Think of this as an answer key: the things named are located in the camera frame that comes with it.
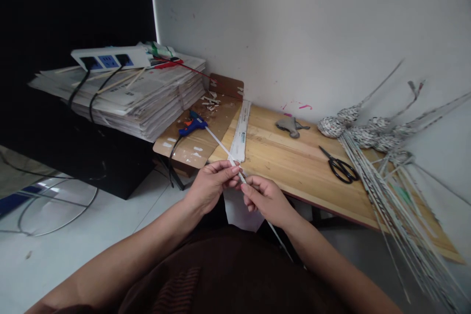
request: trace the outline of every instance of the white wall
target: white wall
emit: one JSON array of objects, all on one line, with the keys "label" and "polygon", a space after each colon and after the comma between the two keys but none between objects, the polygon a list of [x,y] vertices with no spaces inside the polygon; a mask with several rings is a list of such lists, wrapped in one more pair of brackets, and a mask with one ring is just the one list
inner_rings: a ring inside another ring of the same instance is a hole
[{"label": "white wall", "polygon": [[[399,122],[471,90],[471,0],[156,0],[156,10],[161,43],[243,80],[255,104],[287,105],[309,121],[361,101],[401,58],[362,121],[401,109],[410,79],[427,83]],[[468,102],[409,145],[419,164],[469,200],[470,113]],[[434,211],[471,261],[471,208],[433,187]]]}]

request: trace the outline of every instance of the person's left hand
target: person's left hand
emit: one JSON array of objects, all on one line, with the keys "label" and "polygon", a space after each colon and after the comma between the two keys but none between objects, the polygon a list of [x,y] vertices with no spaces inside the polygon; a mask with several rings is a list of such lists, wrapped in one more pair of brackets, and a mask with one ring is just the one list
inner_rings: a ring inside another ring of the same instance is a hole
[{"label": "person's left hand", "polygon": [[222,191],[228,187],[235,187],[242,173],[239,162],[232,167],[228,160],[220,160],[208,164],[200,169],[185,200],[191,202],[203,214],[210,212],[216,206]]}]

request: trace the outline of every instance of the forearm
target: forearm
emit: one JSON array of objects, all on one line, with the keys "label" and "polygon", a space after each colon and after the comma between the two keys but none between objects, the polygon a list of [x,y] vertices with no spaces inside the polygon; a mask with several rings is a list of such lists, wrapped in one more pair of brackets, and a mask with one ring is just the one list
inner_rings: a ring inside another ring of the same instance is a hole
[{"label": "forearm", "polygon": [[357,313],[400,313],[400,309],[367,276],[344,258],[302,217],[284,229],[306,267],[340,295]]},{"label": "forearm", "polygon": [[195,228],[202,213],[182,200],[147,227],[90,260],[27,313],[76,304],[104,308],[156,266]]}]

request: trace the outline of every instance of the woven paper ball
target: woven paper ball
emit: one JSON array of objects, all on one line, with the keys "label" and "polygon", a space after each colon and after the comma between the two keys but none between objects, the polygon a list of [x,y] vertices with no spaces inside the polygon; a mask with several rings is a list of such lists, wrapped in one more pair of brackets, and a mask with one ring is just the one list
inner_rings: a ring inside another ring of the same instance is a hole
[{"label": "woven paper ball", "polygon": [[378,139],[378,133],[370,129],[367,125],[354,126],[349,129],[353,139],[358,142],[360,148],[367,149],[373,147]]},{"label": "woven paper ball", "polygon": [[403,138],[401,136],[394,133],[388,133],[380,135],[373,147],[376,151],[387,153],[394,147],[398,146],[402,141]]},{"label": "woven paper ball", "polygon": [[367,126],[376,132],[381,132],[385,130],[390,124],[391,120],[389,118],[373,117],[368,120]]},{"label": "woven paper ball", "polygon": [[317,128],[324,136],[337,138],[345,131],[345,123],[336,117],[325,117],[319,121]]},{"label": "woven paper ball", "polygon": [[392,130],[396,135],[401,135],[404,137],[412,136],[416,133],[416,130],[409,124],[398,125]]},{"label": "woven paper ball", "polygon": [[350,108],[344,108],[337,113],[337,117],[340,121],[343,121],[346,124],[352,124],[358,119],[360,112],[360,107],[354,105]]}]

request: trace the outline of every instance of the scissors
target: scissors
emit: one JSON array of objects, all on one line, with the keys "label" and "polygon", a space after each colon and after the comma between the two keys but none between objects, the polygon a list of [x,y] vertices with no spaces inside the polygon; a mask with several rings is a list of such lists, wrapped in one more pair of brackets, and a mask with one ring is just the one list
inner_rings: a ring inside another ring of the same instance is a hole
[{"label": "scissors", "polygon": [[[321,151],[329,158],[329,165],[330,169],[332,169],[332,172],[335,174],[337,178],[339,178],[342,182],[346,184],[352,184],[354,181],[360,180],[360,177],[358,176],[357,171],[349,164],[345,163],[341,159],[338,158],[333,158],[325,149],[319,146]],[[347,179],[342,178],[337,171],[341,172],[344,177]]]}]

